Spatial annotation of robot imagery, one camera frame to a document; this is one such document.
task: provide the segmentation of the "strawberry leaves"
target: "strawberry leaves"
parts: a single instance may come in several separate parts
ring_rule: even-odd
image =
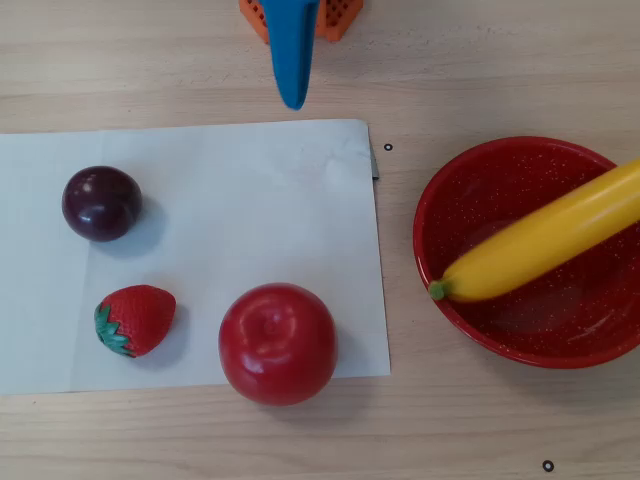
[[[129,339],[124,335],[118,335],[116,333],[120,324],[109,321],[110,312],[111,307],[103,307],[102,303],[96,308],[94,319],[96,322],[96,333],[98,334],[98,338],[114,352],[127,357],[133,357],[134,355],[132,352],[126,348],[129,344]]]

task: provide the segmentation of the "wooden table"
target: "wooden table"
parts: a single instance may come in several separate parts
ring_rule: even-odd
[[[640,354],[563,372],[488,353],[429,300],[411,247],[422,189],[479,142],[640,153],[638,18],[637,0],[366,0],[317,43],[296,113],[234,0],[0,0],[2,132],[368,121],[393,370],[281,410],[228,387],[0,398],[0,478],[638,478]]]

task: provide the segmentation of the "plum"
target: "plum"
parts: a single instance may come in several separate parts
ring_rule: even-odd
[[[62,213],[69,226],[94,242],[120,238],[133,227],[142,211],[142,193],[136,181],[113,167],[89,167],[67,183]]]

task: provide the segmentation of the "strawberry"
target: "strawberry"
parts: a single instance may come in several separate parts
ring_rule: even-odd
[[[120,355],[149,353],[169,333],[176,299],[149,285],[123,288],[107,296],[96,308],[98,338]]]

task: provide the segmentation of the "red bowl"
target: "red bowl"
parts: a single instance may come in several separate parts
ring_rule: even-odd
[[[560,140],[515,137],[445,165],[422,194],[413,247],[425,286],[498,230],[615,167]],[[640,344],[640,226],[499,298],[436,302],[489,350],[529,365],[583,368]]]

